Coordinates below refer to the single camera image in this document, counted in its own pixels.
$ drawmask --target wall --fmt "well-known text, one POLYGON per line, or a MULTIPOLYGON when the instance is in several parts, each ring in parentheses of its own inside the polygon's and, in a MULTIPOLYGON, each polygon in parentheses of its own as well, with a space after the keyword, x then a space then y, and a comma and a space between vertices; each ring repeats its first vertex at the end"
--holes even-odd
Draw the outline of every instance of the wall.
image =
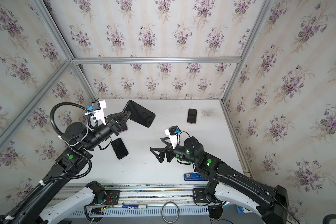
MULTIPOLYGON (((75 57, 239 56, 262 0, 50 1, 75 57)), ((83 65, 99 98, 217 99, 235 65, 83 65)))
MULTIPOLYGON (((0 1, 0 134, 63 62, 61 52, 33 10, 30 0, 0 1)), ((16 206, 46 175, 64 150, 49 124, 51 108, 70 101, 86 105, 76 78, 67 71, 0 153, 0 214, 16 206)), ((85 123, 83 110, 59 108, 61 131, 85 123)))
POLYGON ((300 223, 336 214, 336 1, 278 0, 239 75, 228 110, 256 179, 300 223))

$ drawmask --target robotic arm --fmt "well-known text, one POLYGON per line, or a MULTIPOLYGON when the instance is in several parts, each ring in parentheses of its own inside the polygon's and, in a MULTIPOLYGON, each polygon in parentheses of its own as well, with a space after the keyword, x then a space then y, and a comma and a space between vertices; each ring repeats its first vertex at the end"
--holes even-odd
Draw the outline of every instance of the robotic arm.
POLYGON ((209 201, 229 201, 240 205, 261 216, 266 224, 286 223, 288 198, 285 188, 261 184, 237 172, 221 159, 205 152, 203 145, 194 137, 187 138, 184 146, 177 145, 180 129, 173 126, 168 130, 169 137, 161 138, 166 147, 150 148, 160 163, 164 158, 170 162, 176 157, 194 164, 194 171, 209 180, 205 188, 209 201))

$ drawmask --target white tabletop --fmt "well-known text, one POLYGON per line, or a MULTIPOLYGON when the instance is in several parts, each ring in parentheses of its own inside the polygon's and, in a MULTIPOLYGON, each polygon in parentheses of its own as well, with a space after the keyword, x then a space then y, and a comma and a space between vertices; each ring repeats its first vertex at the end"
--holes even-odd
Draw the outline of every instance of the white tabletop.
MULTIPOLYGON (((128 100, 106 100, 105 115, 121 112, 128 100)), ((182 131, 194 136, 204 146, 204 151, 220 158, 233 169, 242 172, 237 152, 228 125, 218 100, 133 100, 155 113, 150 128, 132 120, 127 121, 128 130, 112 140, 122 138, 129 155, 118 160, 112 147, 101 151, 95 148, 92 171, 85 177, 71 180, 69 184, 86 184, 98 181, 101 184, 193 184, 205 181, 184 181, 183 174, 193 172, 192 165, 182 165, 173 159, 164 159, 161 164, 149 148, 164 148, 160 138, 166 137, 164 130, 177 125, 182 131), (197 123, 187 123, 188 109, 197 109, 197 123)), ((181 143, 188 135, 182 133, 181 143)))

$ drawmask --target smartphone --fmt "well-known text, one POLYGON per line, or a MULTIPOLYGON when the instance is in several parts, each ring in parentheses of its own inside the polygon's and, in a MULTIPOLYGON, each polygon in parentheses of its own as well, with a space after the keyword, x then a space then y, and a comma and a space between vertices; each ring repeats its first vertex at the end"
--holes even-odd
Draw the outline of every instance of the smartphone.
POLYGON ((124 132, 124 131, 127 131, 127 130, 128 130, 128 128, 127 128, 127 124, 125 124, 125 125, 123 126, 122 130, 120 131, 120 133, 121 133, 121 132, 124 132))
POLYGON ((129 119, 149 128, 155 118, 155 113, 142 107, 138 103, 129 100, 123 112, 130 111, 129 119))
POLYGON ((188 123, 195 124, 197 123, 197 110, 196 109, 189 109, 188 110, 188 123))
POLYGON ((111 145, 112 145, 113 151, 115 151, 116 153, 117 159, 122 159, 126 155, 128 155, 128 151, 126 147, 124 146, 121 138, 117 138, 113 140, 111 145))

